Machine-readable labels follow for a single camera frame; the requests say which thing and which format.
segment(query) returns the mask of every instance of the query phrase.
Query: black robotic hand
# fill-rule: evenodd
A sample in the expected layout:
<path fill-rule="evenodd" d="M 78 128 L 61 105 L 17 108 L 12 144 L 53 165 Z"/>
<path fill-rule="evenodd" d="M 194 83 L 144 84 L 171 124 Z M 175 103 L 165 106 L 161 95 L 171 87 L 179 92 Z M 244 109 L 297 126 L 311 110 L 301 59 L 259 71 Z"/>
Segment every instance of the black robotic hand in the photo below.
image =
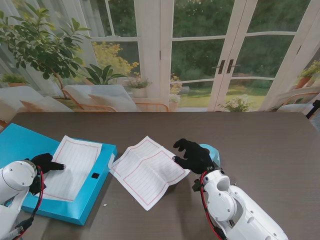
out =
<path fill-rule="evenodd" d="M 173 157 L 173 160 L 183 169 L 190 169 L 195 174 L 202 174 L 207 170 L 207 167 L 215 167 L 209 156 L 209 152 L 196 142 L 182 138 L 175 142 L 173 147 L 175 149 L 179 148 L 179 152 L 185 150 L 183 155 L 185 159 L 178 156 Z"/>
<path fill-rule="evenodd" d="M 50 153 L 40 154 L 31 159 L 31 162 L 36 166 L 39 166 L 43 172 L 46 174 L 51 170 L 64 170 L 66 166 L 57 162 L 52 162 L 52 155 Z"/>

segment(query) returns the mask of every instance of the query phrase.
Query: table surface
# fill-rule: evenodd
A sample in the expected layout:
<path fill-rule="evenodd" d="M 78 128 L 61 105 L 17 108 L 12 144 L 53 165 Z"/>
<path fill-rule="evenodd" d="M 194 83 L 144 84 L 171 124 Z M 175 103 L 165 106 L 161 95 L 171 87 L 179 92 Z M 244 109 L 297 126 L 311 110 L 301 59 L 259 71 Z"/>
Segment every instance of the table surface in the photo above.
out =
<path fill-rule="evenodd" d="M 64 135 L 114 144 L 118 157 L 146 135 L 174 154 L 180 138 L 219 150 L 222 167 L 285 231 L 289 240 L 320 230 L 320 136 L 301 113 L 19 113 L 13 123 L 60 141 Z M 84 226 L 36 216 L 24 240 L 194 240 L 216 237 L 197 175 L 169 187 L 149 211 L 111 175 Z M 19 219 L 28 213 L 21 212 Z"/>

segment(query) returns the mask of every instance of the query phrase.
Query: cyan object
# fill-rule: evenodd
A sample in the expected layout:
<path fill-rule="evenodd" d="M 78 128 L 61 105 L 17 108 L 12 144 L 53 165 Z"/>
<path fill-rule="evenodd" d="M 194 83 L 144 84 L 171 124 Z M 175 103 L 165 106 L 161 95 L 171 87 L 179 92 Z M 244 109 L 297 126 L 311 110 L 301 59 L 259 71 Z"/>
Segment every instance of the cyan object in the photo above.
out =
<path fill-rule="evenodd" d="M 220 167 L 220 156 L 219 156 L 219 151 L 215 149 L 213 146 L 210 146 L 208 144 L 200 144 L 200 146 L 204 149 L 209 150 L 209 155 L 211 160 Z"/>
<path fill-rule="evenodd" d="M 0 169 L 11 162 L 32 159 L 39 154 L 54 155 L 58 146 L 56 140 L 11 123 L 0 133 Z M 109 173 L 109 160 L 114 161 L 116 155 L 115 145 L 102 143 L 100 155 L 75 200 L 43 199 L 36 214 L 83 226 Z M 92 177 L 94 173 L 99 174 L 97 178 Z M 31 213 L 37 201 L 37 196 L 28 193 L 22 209 Z"/>

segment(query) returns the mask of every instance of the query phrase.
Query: paper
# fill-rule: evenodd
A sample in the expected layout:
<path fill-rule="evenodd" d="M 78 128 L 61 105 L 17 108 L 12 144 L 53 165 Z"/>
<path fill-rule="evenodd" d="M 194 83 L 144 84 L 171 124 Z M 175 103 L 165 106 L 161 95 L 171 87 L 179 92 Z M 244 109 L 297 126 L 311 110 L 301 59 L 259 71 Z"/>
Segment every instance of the paper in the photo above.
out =
<path fill-rule="evenodd" d="M 190 172 L 176 164 L 173 156 L 147 136 L 137 145 L 128 147 L 112 164 L 110 173 L 148 211 L 170 185 L 178 183 Z"/>
<path fill-rule="evenodd" d="M 102 144 L 75 140 L 64 136 L 53 155 L 53 162 L 65 164 L 62 171 L 50 171 L 44 176 L 44 199 L 74 201 L 86 181 Z"/>

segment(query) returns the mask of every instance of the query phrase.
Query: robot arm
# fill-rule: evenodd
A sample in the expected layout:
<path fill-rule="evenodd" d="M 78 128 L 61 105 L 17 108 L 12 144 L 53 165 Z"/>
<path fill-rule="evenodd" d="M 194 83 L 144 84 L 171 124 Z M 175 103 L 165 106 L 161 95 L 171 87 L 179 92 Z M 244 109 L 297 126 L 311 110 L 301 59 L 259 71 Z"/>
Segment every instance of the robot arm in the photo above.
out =
<path fill-rule="evenodd" d="M 52 159 L 51 154 L 45 153 L 35 156 L 31 161 L 11 162 L 0 169 L 0 240 L 12 240 L 24 233 L 32 224 L 33 215 L 21 223 L 23 227 L 19 225 L 10 231 L 28 192 L 31 191 L 33 194 L 39 192 L 37 190 L 41 182 L 37 182 L 39 179 L 37 175 L 40 174 L 37 167 L 41 169 L 42 174 L 66 168 L 64 164 L 51 162 Z"/>
<path fill-rule="evenodd" d="M 209 214 L 228 240 L 288 240 L 280 226 L 241 188 L 230 185 L 224 171 L 203 178 Z"/>
<path fill-rule="evenodd" d="M 180 139 L 173 147 L 179 148 L 179 152 L 185 150 L 185 159 L 173 157 L 177 164 L 201 174 L 200 181 L 192 188 L 194 191 L 202 188 L 203 206 L 219 226 L 213 226 L 213 230 L 220 239 L 288 240 L 280 226 L 255 201 L 241 188 L 230 185 L 229 177 L 212 162 L 206 149 L 186 139 Z M 203 188 L 208 193 L 206 202 Z"/>

